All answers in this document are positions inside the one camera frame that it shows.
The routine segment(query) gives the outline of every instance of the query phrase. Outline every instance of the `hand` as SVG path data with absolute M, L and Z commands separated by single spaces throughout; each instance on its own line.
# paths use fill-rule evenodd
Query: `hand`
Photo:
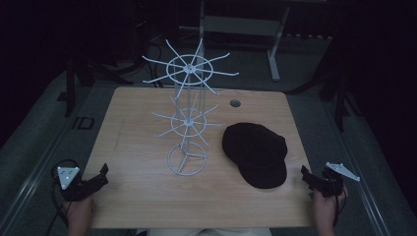
M 64 203 L 68 219 L 68 236 L 85 236 L 92 219 L 94 200 L 92 195 L 79 202 Z
M 338 196 L 339 206 L 347 198 L 347 189 Z M 313 217 L 320 236 L 333 236 L 333 222 L 336 212 L 336 199 L 334 196 L 324 198 L 322 193 L 314 190 Z

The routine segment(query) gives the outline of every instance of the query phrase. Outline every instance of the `dark background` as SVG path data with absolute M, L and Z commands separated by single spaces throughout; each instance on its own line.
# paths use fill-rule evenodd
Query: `dark background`
M 139 25 L 152 24 L 175 38 L 178 24 L 198 25 L 198 2 L 1 1 L 1 146 L 47 85 L 64 72 L 68 58 L 87 55 L 109 65 L 121 58 L 136 60 L 129 48 L 135 43 L 145 45 L 147 40 L 133 36 L 146 33 Z M 348 90 L 416 212 L 417 196 L 411 181 L 417 164 L 417 5 L 412 0 L 340 2 L 348 6 L 295 4 L 285 32 L 333 37 L 320 70 L 334 70 L 334 63 L 340 60 L 346 65 Z M 208 8 L 221 13 L 233 1 L 221 7 L 212 3 Z M 253 11 L 251 1 L 240 3 L 248 9 L 241 14 Z M 90 86 L 91 80 L 83 84 Z

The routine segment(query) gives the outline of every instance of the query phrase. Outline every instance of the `gray floor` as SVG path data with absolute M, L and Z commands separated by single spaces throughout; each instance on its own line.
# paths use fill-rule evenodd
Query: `gray floor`
M 213 65 L 218 71 L 240 73 L 235 78 L 213 78 L 209 85 L 222 89 L 294 89 L 311 79 L 327 46 L 328 41 L 321 39 L 283 39 L 276 58 L 282 77 L 278 83 L 270 79 L 264 51 L 208 48 L 208 59 L 222 56 L 225 52 L 231 53 L 221 63 Z M 177 50 L 180 53 L 190 53 L 195 49 Z M 162 47 L 162 51 L 162 61 L 172 57 L 172 52 L 166 47 Z M 149 57 L 155 53 L 156 49 L 151 48 Z M 158 74 L 161 76 L 163 73 L 163 68 L 159 67 Z M 142 83 L 142 80 L 149 80 L 146 70 L 127 76 L 126 79 L 135 82 L 136 87 L 151 86 Z M 14 228 L 11 235 L 43 235 L 46 232 L 54 214 L 50 199 L 49 169 L 64 158 L 76 159 L 83 169 L 111 95 L 118 86 L 99 77 L 93 88 L 77 88 L 76 110 L 72 117 L 64 118 L 65 103 L 56 101 L 58 94 L 65 89 L 65 76 L 62 75 L 51 83 L 21 127 L 2 147 L 0 212 L 3 223 L 7 219 L 15 219 L 9 222 Z M 334 104 L 319 100 L 320 88 L 317 86 L 297 95 L 288 95 L 287 98 L 313 173 L 320 175 L 325 163 L 330 161 L 344 163 L 361 177 L 360 183 L 345 180 L 349 198 L 336 225 L 337 235 L 416 235 L 416 217 L 401 195 L 366 120 L 349 112 L 350 116 L 345 116 L 343 120 L 345 132 L 338 132 L 332 122 Z M 71 129 L 77 116 L 94 118 L 93 128 L 88 131 Z M 40 162 L 45 164 L 45 168 L 38 171 L 36 167 Z M 34 185 L 35 188 L 30 191 L 21 189 L 29 176 L 31 179 L 37 176 L 39 184 Z M 20 207 L 13 204 L 16 197 L 26 200 L 27 204 Z M 316 235 L 313 227 L 273 228 L 271 232 L 272 235 Z M 94 229 L 90 235 L 126 233 L 126 229 Z M 63 223 L 57 219 L 50 235 L 65 234 Z

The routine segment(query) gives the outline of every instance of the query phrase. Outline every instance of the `black cap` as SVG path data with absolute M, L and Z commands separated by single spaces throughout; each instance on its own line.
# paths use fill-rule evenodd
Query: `black cap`
M 271 189 L 285 182 L 285 139 L 265 126 L 253 123 L 229 126 L 224 131 L 222 146 L 245 181 L 253 187 Z

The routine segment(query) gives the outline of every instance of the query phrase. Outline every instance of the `wire spoke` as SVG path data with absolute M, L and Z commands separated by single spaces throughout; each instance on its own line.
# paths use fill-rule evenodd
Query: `wire spoke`
M 226 55 L 224 55 L 224 56 L 219 56 L 219 57 L 215 57 L 215 58 L 209 59 L 209 60 L 207 60 L 207 61 L 205 61 L 205 62 L 202 62 L 202 63 L 200 63 L 200 64 L 196 65 L 196 67 L 203 66 L 203 65 L 205 65 L 205 64 L 207 64 L 207 63 L 210 63 L 210 62 L 212 62 L 212 61 L 216 61 L 216 60 L 220 60 L 220 59 L 226 58 L 226 57 L 228 57 L 229 55 L 230 55 L 230 53 L 227 53 L 227 54 L 226 54 Z
M 223 75 L 223 76 L 237 76 L 237 75 L 239 75 L 239 72 L 237 72 L 237 73 L 225 73 L 225 72 L 209 71 L 209 70 L 199 69 L 199 68 L 196 68 L 196 71 L 219 74 L 219 75 Z
M 172 102 L 174 102 L 174 104 L 175 104 L 175 107 L 177 107 L 177 110 L 181 113 L 181 115 L 184 117 L 184 119 L 187 119 L 187 116 L 182 112 L 182 110 L 180 109 L 180 107 L 177 105 L 177 103 L 175 103 L 175 100 L 174 99 L 172 99 L 172 96 L 171 96 L 171 100 L 172 100 Z
M 190 109 L 190 119 L 191 119 L 191 117 L 193 116 L 193 112 L 194 112 L 194 107 L 196 107 L 196 102 L 197 102 L 197 97 L 199 96 L 199 94 L 198 93 L 196 93 L 196 98 L 194 99 L 194 103 L 193 103 L 193 107 Z
M 209 87 L 209 85 L 205 82 L 205 81 L 203 81 L 203 79 L 199 76 L 199 75 L 197 75 L 197 73 L 193 73 L 196 77 L 197 77 L 197 79 L 199 79 L 203 84 L 205 84 L 205 86 L 212 92 L 212 93 L 214 93 L 214 94 L 216 94 L 216 95 L 218 95 L 218 93 L 217 92 L 215 92 L 213 89 L 211 89 L 210 87 Z
M 164 133 L 162 133 L 162 134 L 158 135 L 157 137 L 164 136 L 164 135 L 168 134 L 169 132 L 172 132 L 172 131 L 174 131 L 174 130 L 176 130 L 176 129 L 178 129 L 178 128 L 182 127 L 182 126 L 185 126 L 185 124 L 183 123 L 183 124 L 181 124 L 181 125 L 179 125 L 179 126 L 176 126 L 176 127 L 172 128 L 172 129 L 168 130 L 167 132 L 164 132 Z
M 154 113 L 154 112 L 152 112 L 152 113 L 155 116 L 163 117 L 163 118 L 166 118 L 166 119 L 173 119 L 173 120 L 176 120 L 176 121 L 184 121 L 184 120 L 181 120 L 181 119 L 178 119 L 178 118 L 169 117 L 169 116 L 165 116 L 165 115 L 160 115 L 160 114 L 157 114 L 157 113 Z
M 223 126 L 223 125 L 224 125 L 224 123 L 221 123 L 221 124 L 211 124 L 211 123 L 206 123 L 206 125 L 208 125 L 208 126 Z
M 186 155 L 185 155 L 185 157 L 184 157 L 183 161 L 181 162 L 180 167 L 178 167 L 178 174 L 179 174 L 179 173 L 181 173 L 182 168 L 184 167 L 185 162 L 186 162 L 186 160 L 187 160 L 187 159 L 188 159 L 188 154 L 186 154 Z
M 197 135 L 200 137 L 200 139 L 202 139 L 202 141 L 209 146 L 209 144 L 206 142 L 206 140 L 203 138 L 203 136 L 200 135 L 200 132 L 196 129 L 196 127 L 192 126 L 193 129 L 196 131 Z
M 184 133 L 184 136 L 183 136 L 183 141 L 181 142 L 181 149 L 182 149 L 182 147 L 183 147 L 183 145 L 184 145 L 184 141 L 185 141 L 185 138 L 187 138 L 188 136 L 187 136 L 187 133 L 188 133 L 188 126 L 186 126 L 185 127 L 185 133 Z
M 175 51 L 175 49 L 171 46 L 171 44 L 169 44 L 168 40 L 166 40 L 166 44 L 168 44 L 169 48 L 171 48 L 171 50 L 175 53 L 175 55 L 177 55 L 177 57 L 184 63 L 184 66 L 187 66 L 188 65 L 187 62 L 185 62 L 182 56 L 180 56 L 178 52 Z
M 162 65 L 166 65 L 166 66 L 171 66 L 171 67 L 178 67 L 178 68 L 184 68 L 183 66 L 178 66 L 178 65 L 175 65 L 175 64 L 171 64 L 171 63 L 166 63 L 166 62 L 161 62 L 161 61 L 155 61 L 155 60 L 152 60 L 152 59 L 149 59 L 148 57 L 146 57 L 146 56 L 142 56 L 145 60 L 147 60 L 147 61 L 150 61 L 150 62 L 153 62 L 153 63 L 158 63 L 158 64 L 162 64 Z
M 159 77 L 159 78 L 156 78 L 156 79 L 154 79 L 154 80 L 151 80 L 151 81 L 143 81 L 144 83 L 153 83 L 153 82 L 157 82 L 157 81 L 160 81 L 160 80 L 162 80 L 162 79 L 165 79 L 165 78 L 167 78 L 167 77 L 171 77 L 171 76 L 175 76 L 175 75 L 178 75 L 178 74 L 180 74 L 180 73 L 183 73 L 184 71 L 178 71 L 178 72 L 174 72 L 174 73 L 172 73 L 172 74 L 169 74 L 169 75 L 166 75 L 166 76 L 163 76 L 163 77 Z
M 198 116 L 194 117 L 194 119 L 197 119 L 197 118 L 199 118 L 199 117 L 201 117 L 201 116 L 203 116 L 203 115 L 206 115 L 207 113 L 209 113 L 209 112 L 213 111 L 215 108 L 217 108 L 217 106 L 218 106 L 218 105 L 216 105 L 215 107 L 213 107 L 213 108 L 212 108 L 212 109 L 210 109 L 210 110 L 207 110 L 207 111 L 205 111 L 205 112 L 202 112 L 200 115 L 198 115 Z
M 203 39 L 200 39 L 199 46 L 197 47 L 196 53 L 194 54 L 193 60 L 191 60 L 190 65 L 193 65 L 194 60 L 197 58 L 197 54 L 199 54 L 200 47 L 202 46 Z
M 180 89 L 178 90 L 178 94 L 177 94 L 177 97 L 175 97 L 175 99 L 178 99 L 178 97 L 180 97 L 180 95 L 181 95 L 181 91 L 182 91 L 182 89 L 184 88 L 184 85 L 186 84 L 185 83 L 185 81 L 187 81 L 187 79 L 188 79 L 188 77 L 190 76 L 190 74 L 188 74 L 187 73 L 187 76 L 184 78 L 184 81 L 183 81 L 183 83 L 181 83 L 181 87 L 180 87 Z

